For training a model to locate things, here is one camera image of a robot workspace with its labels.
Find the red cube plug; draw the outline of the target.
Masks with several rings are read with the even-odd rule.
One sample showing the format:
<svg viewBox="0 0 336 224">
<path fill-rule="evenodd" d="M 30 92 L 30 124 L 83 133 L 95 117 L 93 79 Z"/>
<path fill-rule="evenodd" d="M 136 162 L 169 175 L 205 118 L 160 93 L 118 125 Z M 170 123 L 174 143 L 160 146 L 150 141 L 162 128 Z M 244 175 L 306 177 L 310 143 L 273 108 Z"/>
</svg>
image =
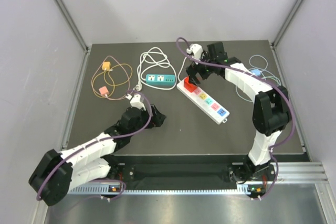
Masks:
<svg viewBox="0 0 336 224">
<path fill-rule="evenodd" d="M 183 87 L 190 93 L 194 92 L 197 89 L 197 85 L 192 84 L 189 77 L 184 78 Z"/>
</svg>

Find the white power strip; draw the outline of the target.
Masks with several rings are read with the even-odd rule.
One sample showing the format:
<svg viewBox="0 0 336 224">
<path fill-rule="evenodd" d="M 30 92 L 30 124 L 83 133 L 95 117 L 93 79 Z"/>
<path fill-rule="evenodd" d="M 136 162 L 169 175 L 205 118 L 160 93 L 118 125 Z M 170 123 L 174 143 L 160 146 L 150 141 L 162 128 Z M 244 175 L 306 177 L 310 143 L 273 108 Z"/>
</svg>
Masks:
<svg viewBox="0 0 336 224">
<path fill-rule="evenodd" d="M 183 81 L 180 81 L 176 87 L 188 99 L 190 99 L 198 108 L 200 108 L 207 116 L 209 116 L 216 124 L 220 125 L 227 122 L 230 112 L 225 109 L 219 102 L 212 98 L 202 88 L 190 93 L 183 87 Z"/>
</svg>

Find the teal power strip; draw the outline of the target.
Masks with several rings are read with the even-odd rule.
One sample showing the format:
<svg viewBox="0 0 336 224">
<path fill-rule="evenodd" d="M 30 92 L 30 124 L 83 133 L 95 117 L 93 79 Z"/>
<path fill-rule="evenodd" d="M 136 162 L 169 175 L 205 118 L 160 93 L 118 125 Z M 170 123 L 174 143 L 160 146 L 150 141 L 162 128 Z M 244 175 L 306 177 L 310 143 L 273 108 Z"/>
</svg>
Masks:
<svg viewBox="0 0 336 224">
<path fill-rule="evenodd" d="M 161 90 L 171 90 L 176 85 L 176 76 L 173 74 L 147 74 L 145 84 Z"/>
</svg>

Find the light blue charger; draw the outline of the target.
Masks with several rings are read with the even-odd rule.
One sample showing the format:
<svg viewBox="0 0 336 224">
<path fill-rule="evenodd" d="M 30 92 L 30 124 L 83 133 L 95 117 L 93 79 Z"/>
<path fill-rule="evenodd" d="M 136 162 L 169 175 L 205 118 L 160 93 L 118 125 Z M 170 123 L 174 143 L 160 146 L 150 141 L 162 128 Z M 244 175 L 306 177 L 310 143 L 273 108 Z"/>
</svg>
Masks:
<svg viewBox="0 0 336 224">
<path fill-rule="evenodd" d="M 250 72 L 255 76 L 261 76 L 261 71 L 259 69 L 250 69 Z"/>
</svg>

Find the salmon pink charger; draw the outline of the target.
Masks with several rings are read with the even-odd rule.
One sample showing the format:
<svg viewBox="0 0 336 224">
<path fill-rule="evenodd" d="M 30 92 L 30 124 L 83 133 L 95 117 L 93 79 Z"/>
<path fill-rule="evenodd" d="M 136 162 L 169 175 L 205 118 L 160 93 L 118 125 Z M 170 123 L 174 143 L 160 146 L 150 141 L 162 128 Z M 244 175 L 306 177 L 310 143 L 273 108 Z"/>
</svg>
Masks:
<svg viewBox="0 0 336 224">
<path fill-rule="evenodd" d="M 110 94 L 109 90 L 106 86 L 103 86 L 103 87 L 99 88 L 99 93 L 103 97 L 107 97 Z"/>
</svg>

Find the yellow charger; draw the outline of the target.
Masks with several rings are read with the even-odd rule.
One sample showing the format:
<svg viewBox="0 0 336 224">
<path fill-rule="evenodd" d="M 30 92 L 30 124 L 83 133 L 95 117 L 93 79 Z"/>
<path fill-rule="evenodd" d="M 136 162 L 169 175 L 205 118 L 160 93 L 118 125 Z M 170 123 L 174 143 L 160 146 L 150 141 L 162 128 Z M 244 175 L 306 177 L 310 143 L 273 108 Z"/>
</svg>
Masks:
<svg viewBox="0 0 336 224">
<path fill-rule="evenodd" d="M 102 69 L 103 71 L 109 71 L 109 70 L 111 69 L 111 62 L 109 62 L 109 61 L 104 61 L 104 62 L 102 63 L 101 69 Z"/>
</svg>

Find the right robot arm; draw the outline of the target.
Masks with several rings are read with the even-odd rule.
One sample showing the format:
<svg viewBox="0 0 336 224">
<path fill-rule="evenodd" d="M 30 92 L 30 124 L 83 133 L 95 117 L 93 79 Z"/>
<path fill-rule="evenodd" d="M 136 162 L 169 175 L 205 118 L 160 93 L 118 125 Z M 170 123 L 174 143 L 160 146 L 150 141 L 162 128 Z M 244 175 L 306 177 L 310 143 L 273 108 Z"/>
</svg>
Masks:
<svg viewBox="0 0 336 224">
<path fill-rule="evenodd" d="M 258 179 L 270 163 L 277 138 L 288 123 L 295 122 L 287 89 L 258 77 L 236 57 L 230 58 L 222 42 L 209 44 L 206 50 L 199 44 L 188 44 L 184 54 L 192 60 L 186 68 L 189 84 L 196 86 L 200 80 L 214 73 L 240 89 L 252 101 L 256 135 L 244 166 L 248 178 Z"/>
</svg>

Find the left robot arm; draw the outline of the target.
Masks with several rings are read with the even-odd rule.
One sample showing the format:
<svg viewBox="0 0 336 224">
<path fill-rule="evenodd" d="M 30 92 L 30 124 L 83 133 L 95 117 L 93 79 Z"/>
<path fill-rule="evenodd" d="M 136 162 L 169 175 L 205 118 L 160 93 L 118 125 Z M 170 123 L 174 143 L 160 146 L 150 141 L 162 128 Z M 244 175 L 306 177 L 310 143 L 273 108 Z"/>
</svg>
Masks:
<svg viewBox="0 0 336 224">
<path fill-rule="evenodd" d="M 160 127 L 165 120 L 166 115 L 155 105 L 149 110 L 131 106 L 115 124 L 92 140 L 61 152 L 47 151 L 28 180 L 36 199 L 53 206 L 72 189 L 87 182 L 116 179 L 119 168 L 108 162 L 107 156 L 124 148 L 132 136 L 144 129 Z"/>
</svg>

